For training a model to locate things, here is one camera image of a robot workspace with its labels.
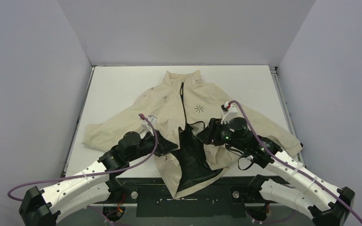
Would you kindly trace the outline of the beige zip jacket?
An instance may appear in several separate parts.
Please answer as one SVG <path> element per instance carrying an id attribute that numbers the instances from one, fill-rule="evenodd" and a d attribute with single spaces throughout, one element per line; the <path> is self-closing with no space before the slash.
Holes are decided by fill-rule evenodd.
<path id="1" fill-rule="evenodd" d="M 238 156 L 225 147 L 204 145 L 196 137 L 211 118 L 223 117 L 221 106 L 229 100 L 220 87 L 203 82 L 200 71 L 167 72 L 161 84 L 146 90 L 132 106 L 102 124 L 89 124 L 83 144 L 108 151 L 126 132 L 142 132 L 137 114 L 155 116 L 154 128 L 178 145 L 154 161 L 171 196 L 179 199 L 218 180 L 237 162 Z"/>

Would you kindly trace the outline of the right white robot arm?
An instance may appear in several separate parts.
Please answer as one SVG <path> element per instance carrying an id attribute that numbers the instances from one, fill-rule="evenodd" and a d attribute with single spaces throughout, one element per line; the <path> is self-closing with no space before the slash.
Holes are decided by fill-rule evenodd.
<path id="1" fill-rule="evenodd" d="M 306 215 L 316 226 L 342 226 L 346 222 L 354 191 L 317 177 L 278 144 L 252 132 L 244 118 L 237 117 L 228 123 L 212 118 L 197 137 L 206 145 L 224 146 L 244 157 L 251 156 L 253 164 L 289 183 L 285 186 L 268 176 L 256 175 L 246 188 L 249 199 L 287 206 Z"/>

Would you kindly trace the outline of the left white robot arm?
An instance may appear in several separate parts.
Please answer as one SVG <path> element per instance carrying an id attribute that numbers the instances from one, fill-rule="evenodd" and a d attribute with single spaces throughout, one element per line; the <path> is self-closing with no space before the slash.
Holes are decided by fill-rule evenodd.
<path id="1" fill-rule="evenodd" d="M 26 226 L 55 226 L 66 216 L 88 205 L 109 200 L 117 202 L 122 197 L 122 186 L 117 176 L 129 167 L 130 162 L 148 154 L 161 156 L 178 148 L 176 143 L 160 133 L 148 132 L 140 137 L 137 132 L 127 132 L 122 139 L 97 161 L 54 185 L 27 190 L 19 214 Z"/>

